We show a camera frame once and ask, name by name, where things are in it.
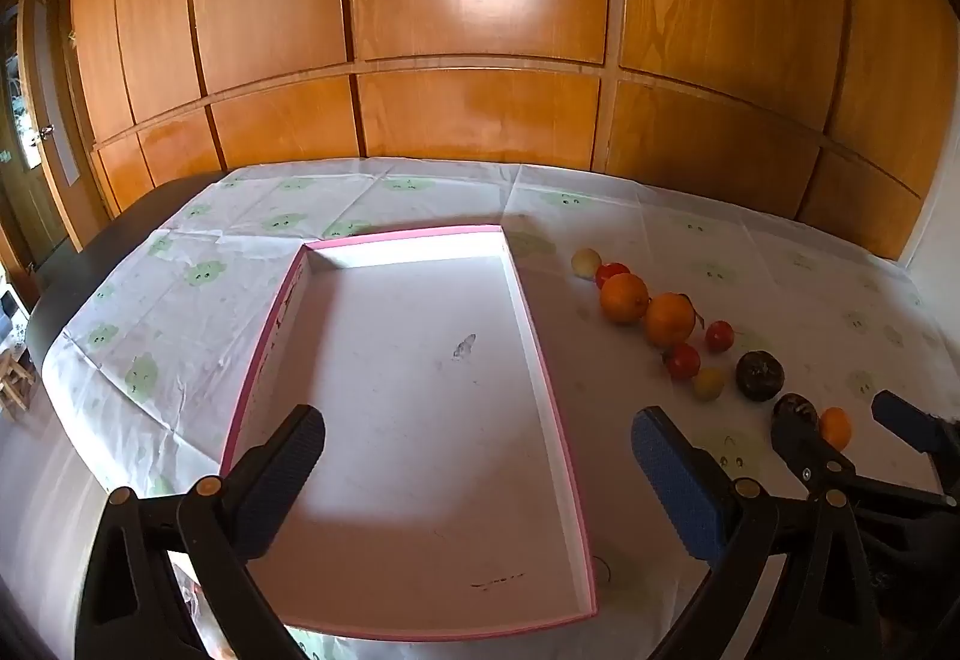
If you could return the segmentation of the small orange mandarin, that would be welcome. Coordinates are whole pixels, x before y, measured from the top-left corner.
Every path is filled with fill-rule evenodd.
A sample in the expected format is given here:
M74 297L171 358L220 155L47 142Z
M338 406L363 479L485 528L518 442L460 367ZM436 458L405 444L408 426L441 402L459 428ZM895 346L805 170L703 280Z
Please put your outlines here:
M818 434L835 451L843 452L853 439L853 423L843 408L830 406L818 417Z

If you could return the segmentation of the dark brown wrinkled fruit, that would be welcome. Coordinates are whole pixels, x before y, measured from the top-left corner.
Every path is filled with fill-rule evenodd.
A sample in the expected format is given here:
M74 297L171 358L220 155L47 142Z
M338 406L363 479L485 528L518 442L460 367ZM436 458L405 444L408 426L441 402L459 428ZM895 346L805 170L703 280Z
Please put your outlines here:
M784 367L768 351L747 351L737 361L734 371L737 389L754 403L775 398L784 385Z
M818 434L818 413L814 404L799 394L784 394L771 412L770 439L781 458Z

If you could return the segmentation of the yellowish round longan fruit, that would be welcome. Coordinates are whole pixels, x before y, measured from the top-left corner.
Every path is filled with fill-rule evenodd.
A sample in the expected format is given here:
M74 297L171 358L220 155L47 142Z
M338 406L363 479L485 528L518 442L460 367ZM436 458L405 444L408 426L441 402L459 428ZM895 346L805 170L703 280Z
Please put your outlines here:
M692 379L693 395L698 401L715 401L724 392L727 373L720 367L702 367Z

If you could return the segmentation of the red cherry tomato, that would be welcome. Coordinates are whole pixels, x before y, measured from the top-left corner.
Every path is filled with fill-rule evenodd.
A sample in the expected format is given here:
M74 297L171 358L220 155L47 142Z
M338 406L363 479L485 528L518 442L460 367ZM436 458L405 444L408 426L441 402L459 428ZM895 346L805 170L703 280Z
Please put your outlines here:
M601 263L601 265L597 267L596 273L594 273L594 283L596 283L597 288L602 289L604 288L604 284L611 278L618 277L619 275L628 275L628 273L630 273L630 268L626 267L624 263Z
M736 330L727 320L711 322L704 332L704 345L709 353L715 353L715 355L731 350L734 341L736 341Z
M672 380L688 382L700 372L701 358L690 343L675 343L662 355L665 370Z

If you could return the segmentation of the orange mandarin with leaf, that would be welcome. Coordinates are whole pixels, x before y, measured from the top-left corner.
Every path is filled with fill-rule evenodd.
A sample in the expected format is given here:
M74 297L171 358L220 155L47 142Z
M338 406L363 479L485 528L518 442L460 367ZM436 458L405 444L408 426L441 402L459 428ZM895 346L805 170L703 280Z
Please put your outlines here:
M647 341L665 351L688 340L695 328L704 327L704 318L687 295L662 293L651 299L643 323Z

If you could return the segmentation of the pale round longan fruit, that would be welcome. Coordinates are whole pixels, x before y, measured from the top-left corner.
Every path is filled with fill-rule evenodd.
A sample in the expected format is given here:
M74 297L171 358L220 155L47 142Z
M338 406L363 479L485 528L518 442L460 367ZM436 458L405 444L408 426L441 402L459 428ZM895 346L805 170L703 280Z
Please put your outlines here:
M602 265L602 257L597 250L583 247L574 252L571 257L571 270L574 275L583 280L594 280Z

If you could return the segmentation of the small wooden stool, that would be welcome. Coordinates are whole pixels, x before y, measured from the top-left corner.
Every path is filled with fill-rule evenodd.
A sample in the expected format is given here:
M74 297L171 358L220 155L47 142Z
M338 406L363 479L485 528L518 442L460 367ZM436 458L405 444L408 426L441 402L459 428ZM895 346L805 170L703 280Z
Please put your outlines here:
M3 412L29 410L32 390L37 382L36 367L23 343L9 346L0 359L0 394Z

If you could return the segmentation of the pink-edged white cardboard tray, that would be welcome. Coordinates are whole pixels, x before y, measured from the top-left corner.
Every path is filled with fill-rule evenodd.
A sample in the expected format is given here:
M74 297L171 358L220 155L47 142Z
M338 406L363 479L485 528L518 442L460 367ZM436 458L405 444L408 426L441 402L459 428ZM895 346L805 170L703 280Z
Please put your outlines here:
M596 585L547 366L494 224L306 244L223 463L298 405L324 452L252 577L293 628L472 640L590 618Z

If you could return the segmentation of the wooden door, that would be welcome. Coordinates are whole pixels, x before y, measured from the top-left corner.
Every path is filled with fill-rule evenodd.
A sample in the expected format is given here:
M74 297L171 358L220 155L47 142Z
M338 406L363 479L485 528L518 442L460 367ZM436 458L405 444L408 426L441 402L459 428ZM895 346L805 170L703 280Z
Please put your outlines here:
M80 244L83 171L67 49L67 0L16 0L3 15L2 96L11 133L3 185L32 270L60 244Z

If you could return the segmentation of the wooden wall cabinet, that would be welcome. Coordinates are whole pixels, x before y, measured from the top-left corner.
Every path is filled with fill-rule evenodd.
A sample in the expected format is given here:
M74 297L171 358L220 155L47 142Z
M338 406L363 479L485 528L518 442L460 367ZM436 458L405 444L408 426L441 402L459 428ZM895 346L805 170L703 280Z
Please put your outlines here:
M900 256L958 85L949 0L70 0L110 210L359 156L571 167Z

